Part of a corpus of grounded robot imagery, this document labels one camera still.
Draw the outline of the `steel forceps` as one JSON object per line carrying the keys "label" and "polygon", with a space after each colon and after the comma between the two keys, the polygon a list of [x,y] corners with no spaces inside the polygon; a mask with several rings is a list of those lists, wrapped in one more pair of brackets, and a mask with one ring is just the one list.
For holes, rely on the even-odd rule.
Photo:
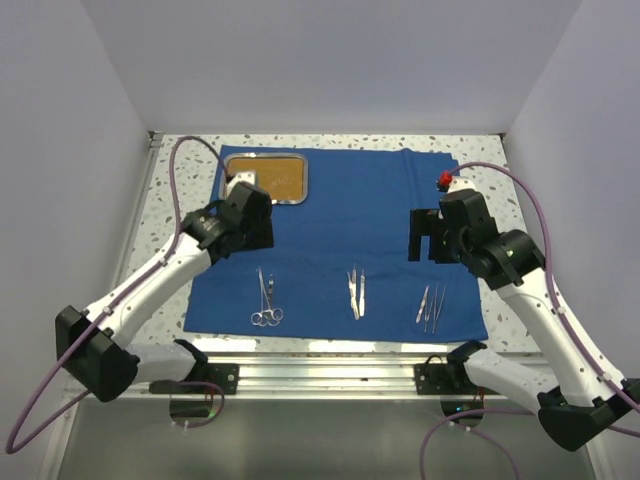
{"label": "steel forceps", "polygon": [[355,320],[359,320],[358,314],[358,301],[357,301],[357,285],[356,285],[356,269],[353,268],[351,272],[347,273],[348,277],[348,288],[350,295],[350,306],[354,315]]}

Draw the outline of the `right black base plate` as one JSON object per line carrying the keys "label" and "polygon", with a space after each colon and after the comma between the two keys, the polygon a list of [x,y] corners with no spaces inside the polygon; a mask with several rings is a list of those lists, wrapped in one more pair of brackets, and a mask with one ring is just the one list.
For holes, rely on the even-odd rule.
{"label": "right black base plate", "polygon": [[497,395],[488,387],[473,383],[464,366],[468,358],[451,357],[442,360],[434,355],[413,365],[413,380],[418,395],[474,395],[480,390]]}

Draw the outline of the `steel ring-handled scissors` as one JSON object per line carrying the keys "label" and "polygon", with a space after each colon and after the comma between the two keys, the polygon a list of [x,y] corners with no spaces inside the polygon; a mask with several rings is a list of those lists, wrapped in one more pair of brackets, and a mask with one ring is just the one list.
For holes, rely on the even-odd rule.
{"label": "steel ring-handled scissors", "polygon": [[265,315],[266,290],[264,286],[264,277],[263,277],[262,269],[260,267],[257,268],[257,274],[258,274],[260,307],[256,312],[252,314],[251,323],[254,326],[266,327],[269,324],[269,319]]}

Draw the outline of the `aluminium left side rail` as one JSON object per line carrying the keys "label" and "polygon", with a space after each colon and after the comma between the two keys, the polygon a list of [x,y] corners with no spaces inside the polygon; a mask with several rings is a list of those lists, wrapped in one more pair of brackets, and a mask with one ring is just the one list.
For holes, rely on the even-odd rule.
{"label": "aluminium left side rail", "polygon": [[128,203],[130,207],[129,213],[124,224],[124,233],[122,234],[122,242],[120,244],[117,256],[115,258],[114,272],[107,284],[107,288],[98,297],[97,302],[103,299],[109,300],[113,290],[115,290],[128,277],[128,265],[137,231],[139,221],[144,210],[147,198],[147,191],[151,182],[151,177],[157,163],[157,157],[161,149],[162,141],[165,133],[162,131],[149,131],[149,142],[140,173],[140,178],[135,184],[133,199]]}

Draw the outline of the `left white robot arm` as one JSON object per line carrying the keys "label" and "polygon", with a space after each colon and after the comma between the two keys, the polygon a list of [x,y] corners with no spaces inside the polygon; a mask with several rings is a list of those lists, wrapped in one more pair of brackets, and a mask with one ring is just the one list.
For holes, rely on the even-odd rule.
{"label": "left white robot arm", "polygon": [[235,252],[274,245],[269,194],[247,182],[189,213],[162,249],[123,284],[84,310],[65,307],[55,319],[63,368],[102,402],[136,383],[175,382],[185,392],[209,378],[204,353],[186,340],[135,345],[141,327],[177,290]]}

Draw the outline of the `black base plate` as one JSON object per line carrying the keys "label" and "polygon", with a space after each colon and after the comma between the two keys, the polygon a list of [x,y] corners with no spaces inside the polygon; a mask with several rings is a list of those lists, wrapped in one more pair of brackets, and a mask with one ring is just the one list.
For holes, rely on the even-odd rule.
{"label": "black base plate", "polygon": [[473,383],[464,366],[468,358],[451,357],[442,360],[434,355],[413,365],[413,380],[418,395],[474,395],[480,390],[497,395],[488,387]]}
{"label": "black base plate", "polygon": [[192,381],[213,383],[225,395],[235,395],[240,379],[240,367],[236,363],[207,363],[197,367],[191,375]]}

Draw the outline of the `long steel scalpel handle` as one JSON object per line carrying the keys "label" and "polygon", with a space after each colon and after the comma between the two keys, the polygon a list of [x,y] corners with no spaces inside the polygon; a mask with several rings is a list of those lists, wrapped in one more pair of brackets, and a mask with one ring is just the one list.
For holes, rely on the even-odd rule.
{"label": "long steel scalpel handle", "polygon": [[358,314],[359,318],[365,316],[366,311],[366,275],[364,269],[360,273],[358,290]]}

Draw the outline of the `steel instrument tray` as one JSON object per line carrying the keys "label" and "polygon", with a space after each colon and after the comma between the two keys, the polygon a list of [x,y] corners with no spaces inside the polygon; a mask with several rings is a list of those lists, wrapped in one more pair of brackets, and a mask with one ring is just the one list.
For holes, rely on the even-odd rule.
{"label": "steel instrument tray", "polygon": [[230,175],[255,170],[257,185],[266,191],[273,204],[298,205],[308,195],[308,161],[301,154],[246,152],[228,155],[225,166]]}

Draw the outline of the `aluminium front rail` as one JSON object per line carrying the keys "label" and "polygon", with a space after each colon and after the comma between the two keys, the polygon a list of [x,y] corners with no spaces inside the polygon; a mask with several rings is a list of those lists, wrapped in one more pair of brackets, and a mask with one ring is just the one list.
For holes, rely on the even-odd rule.
{"label": "aluminium front rail", "polygon": [[205,355],[188,343],[172,343],[143,345],[134,353],[117,348],[96,355],[76,352],[63,363],[63,368],[100,401],[110,402],[135,384],[146,384],[148,391],[155,395],[224,394],[213,383],[191,380],[192,372],[207,363],[238,364],[237,393],[244,387],[287,391],[298,387],[361,390],[376,382],[385,389],[391,389],[394,383],[409,382],[415,389],[413,365],[429,357],[349,352]]}

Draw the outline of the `aluminium rail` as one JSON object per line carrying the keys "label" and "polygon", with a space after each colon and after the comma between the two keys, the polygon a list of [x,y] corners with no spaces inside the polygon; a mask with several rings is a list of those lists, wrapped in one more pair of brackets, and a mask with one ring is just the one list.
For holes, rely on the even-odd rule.
{"label": "aluminium rail", "polygon": [[124,233],[122,234],[122,242],[120,244],[117,256],[115,258],[114,272],[107,284],[107,288],[98,297],[97,302],[103,299],[109,300],[113,290],[115,290],[128,277],[128,265],[137,231],[139,221],[144,210],[147,198],[147,191],[151,182],[151,177],[157,163],[157,157],[161,149],[162,141],[165,133],[162,131],[149,131],[149,142],[140,173],[140,178],[135,184],[133,199],[128,203],[130,207],[129,213],[124,224]]}
{"label": "aluminium rail", "polygon": [[63,368],[100,401],[110,402],[135,384],[146,384],[148,391],[155,395],[224,394],[213,383],[191,380],[192,372],[207,363],[238,364],[237,393],[244,387],[287,391],[298,387],[361,390],[376,382],[385,389],[391,389],[394,383],[409,382],[415,389],[413,365],[429,357],[349,352],[205,355],[188,343],[172,343],[143,345],[134,353],[117,348],[96,355],[76,352],[63,363]]}

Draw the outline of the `blue surgical cloth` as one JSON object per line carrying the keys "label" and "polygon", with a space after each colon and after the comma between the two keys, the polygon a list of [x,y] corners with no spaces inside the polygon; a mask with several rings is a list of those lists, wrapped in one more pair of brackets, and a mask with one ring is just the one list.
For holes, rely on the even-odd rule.
{"label": "blue surgical cloth", "polygon": [[[478,281],[459,264],[427,257],[410,262],[409,213],[434,208],[435,182],[455,162],[448,153],[306,149],[308,195],[272,213],[274,247],[239,252],[192,284],[188,331],[326,340],[450,343],[484,340]],[[365,271],[366,311],[354,319],[347,273]],[[257,268],[266,290],[266,327]],[[415,323],[426,285],[429,300],[446,286],[437,331]]]}

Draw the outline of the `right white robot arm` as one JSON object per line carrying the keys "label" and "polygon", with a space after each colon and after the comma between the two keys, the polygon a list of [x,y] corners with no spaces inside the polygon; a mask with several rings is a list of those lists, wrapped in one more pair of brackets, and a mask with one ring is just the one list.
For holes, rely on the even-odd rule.
{"label": "right white robot arm", "polygon": [[546,278],[545,258],[521,230],[501,232],[484,196],[472,189],[444,195],[436,209],[410,213],[408,258],[419,260],[428,238],[430,260],[459,263],[513,310],[546,358],[543,374],[508,360],[480,341],[451,351],[443,364],[424,362],[415,372],[441,392],[483,387],[537,416],[561,448],[576,451],[630,412],[639,382],[625,377],[599,351]]}

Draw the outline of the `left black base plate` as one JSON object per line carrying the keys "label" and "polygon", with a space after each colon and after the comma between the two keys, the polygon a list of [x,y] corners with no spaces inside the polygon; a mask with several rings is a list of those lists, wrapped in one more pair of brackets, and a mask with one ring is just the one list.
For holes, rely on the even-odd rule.
{"label": "left black base plate", "polygon": [[207,363],[197,367],[191,375],[192,381],[213,383],[225,395],[235,395],[240,379],[240,367],[236,363]]}

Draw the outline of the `thin steel tweezers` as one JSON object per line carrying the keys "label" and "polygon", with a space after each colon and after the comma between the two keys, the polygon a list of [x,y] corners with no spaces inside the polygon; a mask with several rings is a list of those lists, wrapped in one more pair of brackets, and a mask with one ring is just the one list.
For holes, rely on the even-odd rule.
{"label": "thin steel tweezers", "polygon": [[427,309],[424,315],[424,332],[425,333],[428,331],[428,325],[435,307],[435,303],[436,303],[436,295],[434,294],[429,300],[429,304],[427,306]]}
{"label": "thin steel tweezers", "polygon": [[432,320],[431,332],[433,334],[435,334],[437,331],[437,325],[438,325],[439,317],[442,311],[445,296],[446,296],[446,286],[440,287],[439,285],[437,285],[435,296],[433,299],[432,314],[431,314],[431,320]]}

